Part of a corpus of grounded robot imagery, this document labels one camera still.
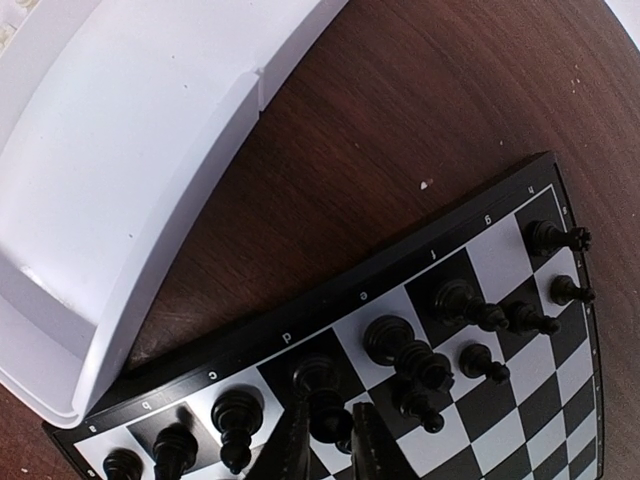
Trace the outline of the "tall black chess piece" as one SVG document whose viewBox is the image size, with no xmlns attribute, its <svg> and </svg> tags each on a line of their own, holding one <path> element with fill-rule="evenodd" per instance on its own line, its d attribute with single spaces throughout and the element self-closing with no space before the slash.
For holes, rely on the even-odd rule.
<svg viewBox="0 0 640 480">
<path fill-rule="evenodd" d="M 369 358 L 422 387 L 448 393 L 455 380 L 448 358 L 436 353 L 423 340 L 415 337 L 411 324 L 395 315 L 385 315 L 368 325 L 363 348 Z"/>
</svg>

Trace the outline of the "black rook corner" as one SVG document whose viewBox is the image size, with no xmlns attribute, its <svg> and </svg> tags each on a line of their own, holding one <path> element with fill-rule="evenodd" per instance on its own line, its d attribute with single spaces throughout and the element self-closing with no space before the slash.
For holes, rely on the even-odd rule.
<svg viewBox="0 0 640 480">
<path fill-rule="evenodd" d="M 549 220 L 534 221 L 526 227 L 526 245 L 535 256 L 549 257 L 565 247 L 584 253 L 590 249 L 591 242 L 591 232 L 585 227 L 563 231 Z"/>
</svg>

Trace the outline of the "white compartment tray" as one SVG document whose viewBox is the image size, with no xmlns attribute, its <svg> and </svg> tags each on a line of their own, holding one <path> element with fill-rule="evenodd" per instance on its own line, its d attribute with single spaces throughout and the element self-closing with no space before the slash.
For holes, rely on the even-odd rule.
<svg viewBox="0 0 640 480">
<path fill-rule="evenodd" d="M 81 424 L 340 1 L 38 1 L 1 51 L 1 382 Z"/>
</svg>

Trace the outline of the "black queen chess piece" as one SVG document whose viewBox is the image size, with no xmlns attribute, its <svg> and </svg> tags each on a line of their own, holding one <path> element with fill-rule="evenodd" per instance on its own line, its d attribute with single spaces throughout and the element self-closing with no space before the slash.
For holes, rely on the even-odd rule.
<svg viewBox="0 0 640 480">
<path fill-rule="evenodd" d="M 324 444 L 347 440 L 353 418 L 339 392 L 334 361 L 318 353 L 303 357 L 293 370 L 292 382 L 294 392 L 308 402 L 311 436 Z"/>
</svg>

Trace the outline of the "black chess piece corner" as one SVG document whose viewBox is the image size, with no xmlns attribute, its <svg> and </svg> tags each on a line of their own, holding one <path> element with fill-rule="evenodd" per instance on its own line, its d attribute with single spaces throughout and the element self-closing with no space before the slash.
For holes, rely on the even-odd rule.
<svg viewBox="0 0 640 480">
<path fill-rule="evenodd" d="M 104 459 L 103 470 L 107 480 L 140 480 L 144 465 L 135 452 L 116 449 Z"/>
</svg>

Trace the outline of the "white chess piece pile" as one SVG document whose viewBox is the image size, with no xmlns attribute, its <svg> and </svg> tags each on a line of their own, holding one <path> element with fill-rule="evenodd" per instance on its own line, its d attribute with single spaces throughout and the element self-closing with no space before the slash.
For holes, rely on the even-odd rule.
<svg viewBox="0 0 640 480">
<path fill-rule="evenodd" d="M 4 51 L 38 0 L 0 0 L 0 49 Z"/>
</svg>

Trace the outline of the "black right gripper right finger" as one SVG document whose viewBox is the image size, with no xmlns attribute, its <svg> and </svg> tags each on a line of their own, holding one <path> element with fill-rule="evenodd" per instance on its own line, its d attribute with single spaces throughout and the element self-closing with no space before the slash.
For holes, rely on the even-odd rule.
<svg viewBox="0 0 640 480">
<path fill-rule="evenodd" d="M 370 402 L 353 406 L 351 434 L 354 479 L 414 479 L 415 471 Z"/>
</svg>

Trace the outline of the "black silver chessboard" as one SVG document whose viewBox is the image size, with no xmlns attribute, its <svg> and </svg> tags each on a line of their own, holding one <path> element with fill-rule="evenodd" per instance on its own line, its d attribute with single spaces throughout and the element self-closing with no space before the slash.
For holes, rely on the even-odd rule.
<svg viewBox="0 0 640 480">
<path fill-rule="evenodd" d="M 526 227 L 544 220 L 563 231 L 581 227 L 551 152 L 522 161 L 441 218 L 301 297 L 131 371 L 79 426 L 46 425 L 45 432 L 83 479 L 106 479 L 103 461 L 116 449 L 135 452 L 144 465 L 141 479 L 155 479 L 156 437 L 180 424 L 198 442 L 196 462 L 181 479 L 246 479 L 284 410 L 307 402 L 294 392 L 292 373 L 303 357 L 318 353 L 334 361 L 352 418 L 356 403 L 377 408 L 415 479 L 599 479 L 604 421 L 594 301 L 560 306 L 549 295 L 558 275 L 591 288 L 587 251 L 532 255 Z M 561 330 L 518 335 L 442 325 L 430 303 L 439 285 L 455 279 L 504 313 L 512 302 L 531 303 L 557 318 Z M 365 330 L 385 315 L 407 320 L 418 340 L 448 358 L 455 380 L 448 393 L 369 358 Z M 509 381 L 497 385 L 461 372 L 460 354 L 475 343 L 509 368 Z M 248 391 L 263 406 L 252 459 L 238 475 L 220 460 L 221 434 L 211 421 L 214 402 L 231 389 Z M 401 389 L 428 395 L 445 420 L 439 433 L 400 414 L 394 394 Z M 310 462 L 309 479 L 353 475 L 351 455 L 311 434 Z"/>
</svg>

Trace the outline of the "black bishop chess piece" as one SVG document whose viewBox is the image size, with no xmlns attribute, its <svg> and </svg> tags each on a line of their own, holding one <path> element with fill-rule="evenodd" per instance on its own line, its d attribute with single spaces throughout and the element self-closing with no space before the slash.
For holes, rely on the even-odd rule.
<svg viewBox="0 0 640 480">
<path fill-rule="evenodd" d="M 430 307 L 433 318 L 445 326 L 475 325 L 486 332 L 509 327 L 509 320 L 501 307 L 484 301 L 463 279 L 449 280 L 439 285 Z"/>
</svg>

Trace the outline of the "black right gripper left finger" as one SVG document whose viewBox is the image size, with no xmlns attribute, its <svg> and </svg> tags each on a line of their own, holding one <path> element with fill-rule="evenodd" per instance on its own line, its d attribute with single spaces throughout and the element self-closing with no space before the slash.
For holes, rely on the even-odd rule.
<svg viewBox="0 0 640 480">
<path fill-rule="evenodd" d="M 309 425 L 308 403 L 290 404 L 280 416 L 246 479 L 309 479 Z"/>
</svg>

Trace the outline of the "black pawn file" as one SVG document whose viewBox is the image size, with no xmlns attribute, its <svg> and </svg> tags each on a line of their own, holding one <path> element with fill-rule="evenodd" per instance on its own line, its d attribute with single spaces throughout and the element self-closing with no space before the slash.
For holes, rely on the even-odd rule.
<svg viewBox="0 0 640 480">
<path fill-rule="evenodd" d="M 479 343 L 465 347 L 459 358 L 459 368 L 468 378 L 475 379 L 485 376 L 497 385 L 510 380 L 509 368 L 492 358 L 490 349 Z"/>
<path fill-rule="evenodd" d="M 431 405 L 423 391 L 401 389 L 394 394 L 394 401 L 403 417 L 418 421 L 427 433 L 436 434 L 444 428 L 444 417 Z"/>
<path fill-rule="evenodd" d="M 335 443 L 336 448 L 345 455 L 352 454 L 352 446 L 350 439 L 342 439 Z"/>
</svg>

